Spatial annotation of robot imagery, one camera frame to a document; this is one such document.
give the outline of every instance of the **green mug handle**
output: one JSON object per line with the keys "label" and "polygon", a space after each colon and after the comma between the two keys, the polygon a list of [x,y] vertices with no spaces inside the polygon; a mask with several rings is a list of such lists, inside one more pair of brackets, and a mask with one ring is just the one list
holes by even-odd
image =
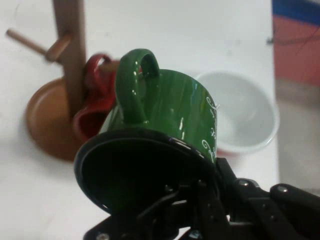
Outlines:
{"label": "green mug handle", "polygon": [[127,124],[148,122],[138,89],[140,66],[144,77],[159,76],[156,57],[150,50],[143,48],[132,50],[124,55],[116,71],[116,101],[123,121]]}

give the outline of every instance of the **white swirl design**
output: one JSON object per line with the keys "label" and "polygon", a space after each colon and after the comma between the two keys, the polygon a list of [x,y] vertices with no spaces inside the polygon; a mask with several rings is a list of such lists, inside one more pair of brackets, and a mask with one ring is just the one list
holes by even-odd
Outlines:
{"label": "white swirl design", "polygon": [[212,111],[212,109],[210,109],[210,112],[211,112],[211,114],[212,114],[212,118],[215,118],[215,113],[214,113],[214,111]]}
{"label": "white swirl design", "polygon": [[205,148],[205,149],[208,149],[208,153],[210,154],[211,156],[211,161],[214,162],[214,152],[211,151],[211,148],[209,146],[209,143],[206,141],[206,140],[202,140],[202,146]]}
{"label": "white swirl design", "polygon": [[211,137],[213,137],[214,139],[217,139],[217,135],[216,135],[216,133],[215,133],[215,130],[214,130],[214,128],[212,127],[211,128]]}
{"label": "white swirl design", "polygon": [[212,109],[217,110],[216,106],[214,106],[214,104],[211,102],[210,97],[207,96],[206,101],[208,102],[208,104]]}

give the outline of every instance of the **screw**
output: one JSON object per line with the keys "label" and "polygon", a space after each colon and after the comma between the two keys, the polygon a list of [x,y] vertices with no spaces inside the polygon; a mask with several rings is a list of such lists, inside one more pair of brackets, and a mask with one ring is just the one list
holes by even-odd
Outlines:
{"label": "screw", "polygon": [[167,192],[167,193],[172,193],[174,191],[174,189],[169,186],[169,185],[165,185],[164,186],[164,190]]}
{"label": "screw", "polygon": [[100,233],[97,237],[96,240],[110,240],[110,237],[106,233]]}
{"label": "screw", "polygon": [[268,206],[267,204],[263,204],[263,205],[262,205],[262,208],[263,208],[264,210],[269,210],[269,206]]}
{"label": "screw", "polygon": [[239,181],[239,184],[240,184],[241,186],[244,186],[244,187],[246,187],[246,186],[249,185],[249,183],[248,183],[247,181],[242,180],[242,179]]}
{"label": "screw", "polygon": [[272,216],[270,217],[270,219],[271,219],[272,221],[274,221],[274,222],[278,221],[278,218],[277,218],[276,216],[274,216],[274,215],[272,215]]}
{"label": "screw", "polygon": [[210,220],[211,220],[211,222],[215,222],[217,219],[215,218],[215,216],[210,216]]}
{"label": "screw", "polygon": [[283,193],[288,192],[288,189],[287,189],[286,187],[284,187],[284,186],[278,186],[278,190],[279,190],[280,192],[283,192]]}
{"label": "screw", "polygon": [[198,230],[192,230],[190,233],[189,233],[189,237],[191,239],[202,239],[202,235],[201,233],[198,231]]}

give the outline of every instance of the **white table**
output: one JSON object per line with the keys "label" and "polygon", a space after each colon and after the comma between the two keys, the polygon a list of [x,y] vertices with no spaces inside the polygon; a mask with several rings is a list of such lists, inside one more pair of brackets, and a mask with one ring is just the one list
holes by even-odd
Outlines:
{"label": "white table", "polygon": [[[275,99],[271,1],[88,0],[88,57],[121,57],[148,48],[161,68],[190,75],[229,69],[254,79]],[[56,40],[50,0],[0,3],[0,238],[79,240],[107,214],[78,187],[73,165],[39,150],[28,136],[24,110],[33,93],[62,75],[56,64],[4,36],[14,27],[49,47]],[[238,177],[269,190],[278,182],[275,139],[267,148],[228,157]]]}

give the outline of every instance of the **wooden mug tree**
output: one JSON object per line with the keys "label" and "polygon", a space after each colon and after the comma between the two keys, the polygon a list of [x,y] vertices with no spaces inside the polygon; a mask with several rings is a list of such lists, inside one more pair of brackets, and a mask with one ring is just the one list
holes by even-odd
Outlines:
{"label": "wooden mug tree", "polygon": [[[53,0],[58,40],[48,49],[16,31],[6,34],[50,62],[62,65],[64,77],[41,87],[26,108],[26,123],[36,144],[50,155],[73,160],[82,145],[72,130],[72,118],[83,106],[86,64],[84,0]],[[114,71],[117,64],[100,70]]]}

